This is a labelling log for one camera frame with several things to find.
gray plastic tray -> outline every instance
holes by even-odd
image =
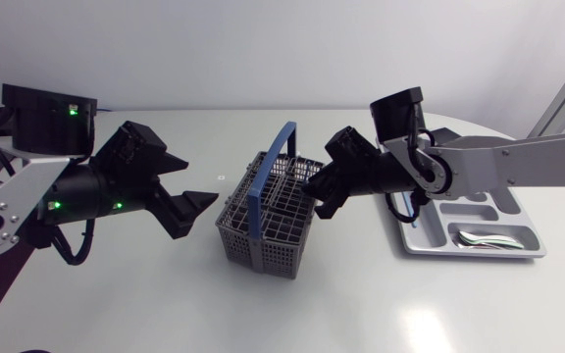
[[[394,207],[410,214],[406,193],[391,195]],[[501,258],[540,258],[546,255],[529,216],[510,189],[479,193],[455,201],[432,200],[420,210],[413,224],[400,224],[405,249],[412,254],[484,256]],[[474,234],[505,234],[518,239],[525,249],[460,248],[458,231]]]

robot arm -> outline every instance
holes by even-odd
[[[67,263],[78,265],[90,249],[96,218],[147,210],[176,239],[217,199],[195,191],[171,196],[163,188],[158,175],[188,163],[167,153],[148,126],[126,122],[88,164],[80,163],[92,151],[94,100],[4,85],[4,104],[12,106],[15,124],[12,136],[0,136],[0,172],[2,164],[12,171],[0,180],[0,254],[19,241],[36,248],[53,244]],[[11,159],[21,166],[14,170]],[[84,220],[84,241],[74,256],[58,225]]]
[[[508,186],[565,186],[565,134],[513,141],[427,131],[421,101],[417,87],[371,105],[385,152],[350,126],[335,134],[326,145],[333,161],[304,186],[323,201],[316,207],[320,218],[331,218],[354,195],[413,191],[419,211],[430,199],[499,193]]]

white table surface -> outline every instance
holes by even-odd
[[[303,156],[329,162],[324,145],[345,126],[374,141],[368,111],[102,113],[96,147],[125,120],[151,126],[190,162],[162,177],[170,193],[219,192],[218,201],[183,239],[140,211],[98,220],[79,267],[53,248],[34,251],[0,305],[0,352],[565,351],[565,188],[516,190],[542,259],[409,255],[383,197],[362,196],[330,221],[315,217],[289,280],[230,263],[215,220],[286,121],[298,122]],[[82,227],[63,231],[79,240]]]

blue basket handle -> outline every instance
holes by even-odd
[[[274,143],[272,143],[272,147],[267,151],[261,167],[259,167],[259,171],[256,173],[256,177],[247,192],[248,230],[252,239],[258,240],[261,238],[261,193],[263,192],[263,187],[265,187],[270,170],[274,166],[285,142],[286,154],[289,157],[295,157],[295,126],[296,123],[288,122],[282,127],[281,132],[279,132]]]

spoon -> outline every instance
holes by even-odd
[[[470,245],[492,244],[508,248],[524,249],[525,245],[516,240],[515,238],[507,235],[489,234],[489,235],[474,235],[467,231],[459,230],[459,238]]]

